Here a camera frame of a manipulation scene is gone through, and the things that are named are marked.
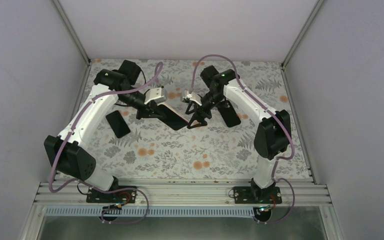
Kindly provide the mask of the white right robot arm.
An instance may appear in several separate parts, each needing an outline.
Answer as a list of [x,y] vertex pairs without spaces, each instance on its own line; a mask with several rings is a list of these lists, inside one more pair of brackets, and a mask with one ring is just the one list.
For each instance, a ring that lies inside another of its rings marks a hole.
[[259,157],[245,198],[262,204],[274,195],[275,167],[291,145],[291,117],[286,110],[277,111],[259,99],[232,69],[218,72],[211,65],[201,72],[200,77],[209,91],[199,96],[186,90],[182,95],[182,101],[188,104],[185,113],[192,115],[187,128],[206,126],[206,120],[212,118],[212,109],[220,108],[226,101],[235,103],[249,116],[257,126],[253,146]]

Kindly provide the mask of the black phone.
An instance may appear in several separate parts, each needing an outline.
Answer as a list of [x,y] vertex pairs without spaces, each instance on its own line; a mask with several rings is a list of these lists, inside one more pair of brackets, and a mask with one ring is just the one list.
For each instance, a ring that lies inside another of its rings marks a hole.
[[115,110],[105,116],[116,138],[121,139],[131,133],[131,130],[118,110]]

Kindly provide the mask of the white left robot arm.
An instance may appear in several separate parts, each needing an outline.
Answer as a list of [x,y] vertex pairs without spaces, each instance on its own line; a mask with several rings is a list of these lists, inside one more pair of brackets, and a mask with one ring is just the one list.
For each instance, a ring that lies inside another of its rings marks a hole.
[[95,130],[117,102],[123,100],[137,109],[139,118],[165,118],[158,105],[164,101],[162,87],[152,88],[147,94],[141,90],[158,81],[163,70],[158,62],[154,75],[143,85],[134,88],[141,68],[133,61],[125,60],[119,69],[102,69],[96,74],[94,85],[87,99],[68,125],[57,136],[49,135],[44,141],[51,172],[48,189],[57,193],[69,183],[78,181],[99,192],[104,201],[111,203],[122,189],[118,179],[105,172],[87,148]]

